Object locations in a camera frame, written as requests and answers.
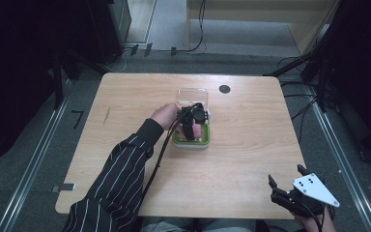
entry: gray floor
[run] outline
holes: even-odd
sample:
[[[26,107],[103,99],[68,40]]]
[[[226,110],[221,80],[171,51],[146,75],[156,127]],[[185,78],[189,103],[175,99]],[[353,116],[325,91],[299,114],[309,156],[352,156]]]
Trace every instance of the gray floor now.
[[[179,41],[171,42],[170,38],[167,37],[167,47],[180,47],[181,43],[178,43]],[[290,43],[290,41],[284,40],[281,43]],[[236,49],[229,49],[224,54],[216,51],[198,55],[178,53],[173,57],[168,52],[158,51],[153,51],[149,56],[145,57],[144,51],[139,50],[133,56],[127,53],[125,56],[126,63],[123,59],[119,59],[108,67],[116,71],[123,70],[125,73],[260,75],[276,70],[277,64],[282,58],[295,56],[295,52],[278,53],[280,51],[276,50],[278,50],[278,47],[273,50],[272,46],[270,46],[267,52],[264,51],[265,53],[256,55],[253,52],[232,55],[229,53],[236,51]],[[24,204],[17,217],[15,217],[16,220],[12,231],[59,231],[66,221],[67,216],[59,215],[54,210],[58,194],[52,193],[51,188],[54,185],[63,183],[74,149],[101,81],[101,76],[97,73],[87,69],[82,71],[84,75],[73,84],[65,113],[49,144],[41,168],[27,194]],[[292,70],[280,76],[280,79],[298,79],[299,74],[299,71]],[[282,87],[282,90],[285,95],[305,93],[303,85],[286,85]],[[294,115],[309,103],[309,98],[286,98],[286,102],[291,115]],[[52,96],[42,105],[40,111],[25,128],[13,148],[0,159],[0,220],[5,214],[11,196],[35,148],[38,146],[39,139],[49,121],[50,115],[53,113],[53,104],[54,98]],[[78,115],[72,113],[72,110],[84,111],[82,121],[76,129],[73,127],[76,124]],[[329,110],[328,116],[346,152],[346,156],[358,176],[361,187],[371,202],[371,164],[363,162],[359,158],[356,143],[352,139],[349,129],[341,116],[336,114],[334,110]],[[300,134],[300,117],[293,121],[293,125],[297,134]],[[303,120],[300,148],[307,167],[319,176],[325,177],[328,188],[341,202],[341,207],[336,211],[334,220],[337,230],[366,231],[354,198],[347,188],[342,172],[340,172],[336,164],[327,139],[312,109],[307,111]],[[292,220],[269,220],[268,223],[280,226],[288,231],[300,228]]]

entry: striped sleeve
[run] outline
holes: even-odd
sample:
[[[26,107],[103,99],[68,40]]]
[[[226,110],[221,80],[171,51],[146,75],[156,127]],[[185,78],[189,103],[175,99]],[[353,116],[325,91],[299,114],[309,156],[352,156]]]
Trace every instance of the striped sleeve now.
[[[162,133],[158,123],[146,119],[116,145],[85,198],[71,206],[63,231],[130,231],[140,208],[145,163]]]

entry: person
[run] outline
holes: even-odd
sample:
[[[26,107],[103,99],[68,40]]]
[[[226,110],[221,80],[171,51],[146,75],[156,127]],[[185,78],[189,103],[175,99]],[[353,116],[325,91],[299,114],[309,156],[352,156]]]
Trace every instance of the person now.
[[[146,119],[136,133],[117,144],[86,196],[71,205],[63,231],[131,231],[142,201],[147,159],[164,131],[177,118],[176,104],[166,104]],[[146,217],[142,231],[253,231],[254,219]]]

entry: table top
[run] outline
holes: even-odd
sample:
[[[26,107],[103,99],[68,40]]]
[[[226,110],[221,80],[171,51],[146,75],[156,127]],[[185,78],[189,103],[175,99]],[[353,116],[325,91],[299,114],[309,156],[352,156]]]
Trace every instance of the table top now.
[[[231,91],[223,94],[219,86]],[[192,218],[292,218],[271,202],[268,175],[292,189],[303,163],[279,82],[270,76],[108,73],[101,81],[56,203],[67,214],[99,175],[110,151],[180,88],[204,88],[213,114],[206,149],[168,144],[141,206],[140,216]],[[144,183],[157,162],[165,134],[147,161]]]

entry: shirt cuff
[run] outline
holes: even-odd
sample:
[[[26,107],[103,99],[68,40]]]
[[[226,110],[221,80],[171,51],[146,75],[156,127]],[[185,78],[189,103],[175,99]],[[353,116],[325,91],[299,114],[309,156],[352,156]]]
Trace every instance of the shirt cuff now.
[[[147,145],[153,147],[158,142],[161,135],[164,133],[164,129],[159,123],[153,119],[146,119],[140,129],[137,131],[137,135],[144,139]]]

